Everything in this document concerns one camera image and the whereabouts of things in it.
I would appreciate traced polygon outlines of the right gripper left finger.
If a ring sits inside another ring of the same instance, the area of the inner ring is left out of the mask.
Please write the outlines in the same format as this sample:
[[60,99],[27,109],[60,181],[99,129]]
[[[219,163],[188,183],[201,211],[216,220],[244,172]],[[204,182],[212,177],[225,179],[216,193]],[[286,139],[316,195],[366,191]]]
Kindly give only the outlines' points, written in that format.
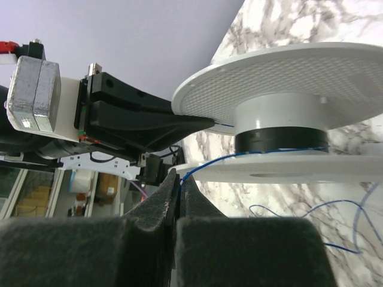
[[1,285],[169,286],[179,183],[123,216],[1,221]]

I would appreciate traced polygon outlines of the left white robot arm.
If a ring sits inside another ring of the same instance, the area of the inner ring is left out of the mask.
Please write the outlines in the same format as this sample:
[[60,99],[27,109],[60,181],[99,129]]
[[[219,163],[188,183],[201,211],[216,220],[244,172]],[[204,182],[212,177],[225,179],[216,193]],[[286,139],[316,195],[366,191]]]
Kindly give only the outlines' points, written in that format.
[[171,104],[108,73],[62,80],[54,130],[42,131],[34,115],[7,111],[1,88],[1,166],[38,171],[94,170],[158,186],[171,163],[161,151],[214,125],[210,118],[175,115]]

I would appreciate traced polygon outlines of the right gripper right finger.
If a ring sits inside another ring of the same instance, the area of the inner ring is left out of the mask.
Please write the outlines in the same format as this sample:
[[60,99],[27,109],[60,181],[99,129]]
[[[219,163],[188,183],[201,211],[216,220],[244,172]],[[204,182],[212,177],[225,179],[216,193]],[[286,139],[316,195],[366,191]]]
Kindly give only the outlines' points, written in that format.
[[178,286],[336,286],[324,243],[307,219],[229,218],[192,178],[181,190]]

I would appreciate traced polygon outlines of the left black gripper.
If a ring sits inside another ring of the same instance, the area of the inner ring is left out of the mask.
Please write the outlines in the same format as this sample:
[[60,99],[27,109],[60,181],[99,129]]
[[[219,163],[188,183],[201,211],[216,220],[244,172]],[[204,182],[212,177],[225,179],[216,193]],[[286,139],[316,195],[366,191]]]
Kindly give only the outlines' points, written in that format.
[[[87,136],[114,149],[154,152],[186,136],[213,127],[210,118],[174,115],[168,100],[141,91],[116,77],[100,72],[87,77],[90,107]],[[38,155],[80,155],[90,151],[79,140],[75,127],[80,80],[62,77],[56,111],[50,118],[51,131],[39,134],[51,141]]]

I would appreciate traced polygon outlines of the grey plastic cable spool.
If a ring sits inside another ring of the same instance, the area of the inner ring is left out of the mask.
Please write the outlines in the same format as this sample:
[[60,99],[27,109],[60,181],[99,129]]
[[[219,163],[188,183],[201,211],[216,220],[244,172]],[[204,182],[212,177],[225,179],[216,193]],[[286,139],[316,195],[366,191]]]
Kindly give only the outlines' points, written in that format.
[[327,132],[382,113],[382,48],[285,45],[211,65],[173,95],[177,115],[214,120],[235,153],[176,166],[183,179],[248,184],[382,181],[382,155],[331,155]]

